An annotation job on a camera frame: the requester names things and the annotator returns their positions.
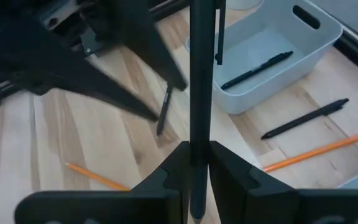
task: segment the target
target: bin handle cutout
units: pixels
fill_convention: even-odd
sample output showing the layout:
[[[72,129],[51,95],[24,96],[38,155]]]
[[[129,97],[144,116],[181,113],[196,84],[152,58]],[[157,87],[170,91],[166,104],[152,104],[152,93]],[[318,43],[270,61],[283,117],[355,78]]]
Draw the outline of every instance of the bin handle cutout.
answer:
[[[292,13],[301,19],[305,24],[308,24],[313,29],[320,28],[320,21],[312,16],[310,13],[302,9],[300,6],[295,5],[292,8]]]

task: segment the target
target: white plastic bin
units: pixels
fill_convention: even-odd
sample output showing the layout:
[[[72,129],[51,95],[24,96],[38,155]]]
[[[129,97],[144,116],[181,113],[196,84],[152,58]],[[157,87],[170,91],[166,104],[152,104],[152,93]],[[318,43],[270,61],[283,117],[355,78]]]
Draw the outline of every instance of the white plastic bin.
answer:
[[[256,12],[225,30],[223,64],[214,64],[214,102],[229,114],[250,109],[309,73],[341,34],[340,23],[308,1],[264,0]],[[288,59],[225,91],[220,88],[291,50]]]

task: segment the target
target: light wooden surface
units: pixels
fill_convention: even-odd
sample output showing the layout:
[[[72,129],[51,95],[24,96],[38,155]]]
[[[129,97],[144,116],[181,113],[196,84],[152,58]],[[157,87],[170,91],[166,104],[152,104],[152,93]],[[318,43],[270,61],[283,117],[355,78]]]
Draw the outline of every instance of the light wooden surface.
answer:
[[[250,11],[227,12],[227,24]],[[159,22],[167,45],[184,74],[189,34],[184,9]],[[166,84],[125,48],[113,50],[96,66],[160,111]],[[344,109],[261,141],[264,132],[334,100],[350,98]],[[358,68],[332,48],[304,79],[239,116],[212,109],[211,139],[261,167],[358,133]],[[134,187],[189,136],[189,89],[175,91],[163,135],[156,124],[110,105],[52,90],[44,96],[19,93],[0,107],[0,223],[12,223],[17,203],[39,190],[109,190],[65,166],[72,162]],[[298,188],[331,188],[358,174],[358,143],[271,175]],[[220,223],[209,186],[203,223]]]

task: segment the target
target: wood grain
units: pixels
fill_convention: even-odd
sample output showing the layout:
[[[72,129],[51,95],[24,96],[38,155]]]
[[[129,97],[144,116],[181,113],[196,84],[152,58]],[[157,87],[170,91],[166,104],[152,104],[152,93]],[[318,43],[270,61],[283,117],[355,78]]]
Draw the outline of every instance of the wood grain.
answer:
[[[254,10],[228,9],[226,25]],[[157,25],[187,79],[190,62],[183,44],[189,21],[187,8]],[[130,50],[119,48],[89,60],[160,111],[167,85]],[[156,124],[85,96],[52,90],[44,96],[10,97],[0,107],[0,223],[13,223],[15,206],[32,192],[107,190],[65,162],[136,186],[180,141],[189,139],[189,98],[189,89],[173,92],[166,128],[158,138]],[[260,140],[264,132],[341,98],[350,99],[343,110]],[[257,167],[356,133],[358,68],[335,49],[304,79],[241,115],[229,116],[212,105],[211,139]],[[358,143],[271,173],[294,187],[311,188],[335,187],[357,174]],[[203,223],[220,223],[210,184]]]

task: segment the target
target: orange pencil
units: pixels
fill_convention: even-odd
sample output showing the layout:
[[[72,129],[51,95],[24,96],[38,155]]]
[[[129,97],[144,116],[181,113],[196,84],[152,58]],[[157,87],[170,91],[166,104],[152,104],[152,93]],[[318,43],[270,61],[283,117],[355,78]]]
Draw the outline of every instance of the orange pencil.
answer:
[[[79,173],[81,173],[81,174],[83,174],[85,176],[88,176],[91,179],[97,180],[100,183],[102,183],[104,185],[107,185],[112,189],[122,190],[122,191],[129,191],[130,190],[129,188],[127,188],[127,187],[125,187],[125,186],[123,186],[121,184],[115,183],[115,182],[113,182],[113,181],[111,181],[109,179],[101,177],[98,174],[94,174],[91,171],[86,170],[86,169],[84,169],[84,168],[82,168],[80,166],[77,166],[75,164],[71,164],[71,163],[66,162],[66,166],[68,166],[69,168],[71,168],[71,169],[73,169],[73,170],[75,170],[75,171],[77,171],[77,172],[79,172]]]
[[[277,169],[289,166],[291,164],[294,164],[296,162],[300,162],[302,160],[311,158],[313,156],[317,156],[317,155],[323,154],[325,152],[329,152],[329,151],[331,151],[333,149],[337,149],[339,147],[343,147],[343,146],[347,146],[349,144],[353,144],[355,142],[358,142],[358,134],[356,134],[355,136],[349,137],[347,139],[343,139],[343,140],[340,140],[340,141],[337,141],[337,142],[334,142],[334,143],[319,147],[317,149],[313,149],[312,151],[306,152],[304,154],[300,154],[299,156],[295,156],[295,157],[286,159],[284,161],[272,164],[270,166],[265,167],[264,171],[265,172],[270,172],[270,171],[273,171],[273,170],[277,170]]]

